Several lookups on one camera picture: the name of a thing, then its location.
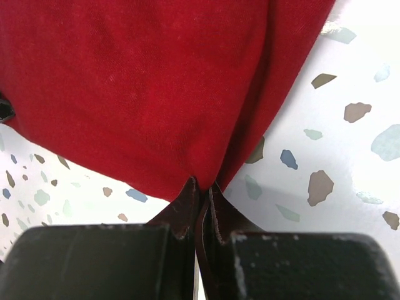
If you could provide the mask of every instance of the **brown leather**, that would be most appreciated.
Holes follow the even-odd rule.
[[[184,238],[191,231],[201,208],[200,190],[195,178],[186,181],[178,197],[157,216],[152,218],[149,225],[168,224],[172,232],[179,239]]]
[[[219,278],[221,267],[224,266],[224,245],[232,233],[241,231],[263,230],[229,203],[219,186],[214,184],[206,195],[194,231],[197,260],[209,300],[221,299],[221,290],[226,288],[220,283],[221,278]]]

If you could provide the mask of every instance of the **red fabric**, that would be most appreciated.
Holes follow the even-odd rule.
[[[0,0],[0,91],[34,143],[173,199],[224,188],[334,0]]]

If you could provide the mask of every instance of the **white floor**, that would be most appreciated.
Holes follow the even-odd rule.
[[[268,231],[368,234],[398,278],[399,11],[397,0],[336,2],[264,147],[225,192]],[[167,204],[6,126],[0,161],[0,259],[31,226],[143,223]]]

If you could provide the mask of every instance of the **terrazzo floor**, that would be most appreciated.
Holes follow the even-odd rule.
[[[372,236],[400,278],[396,0],[341,0],[226,197],[268,231]],[[167,205],[0,126],[0,259],[27,228],[144,223]]]

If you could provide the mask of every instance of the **red cloth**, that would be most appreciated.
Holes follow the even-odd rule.
[[[8,124],[173,199],[224,188],[289,92],[334,0],[0,0]]]

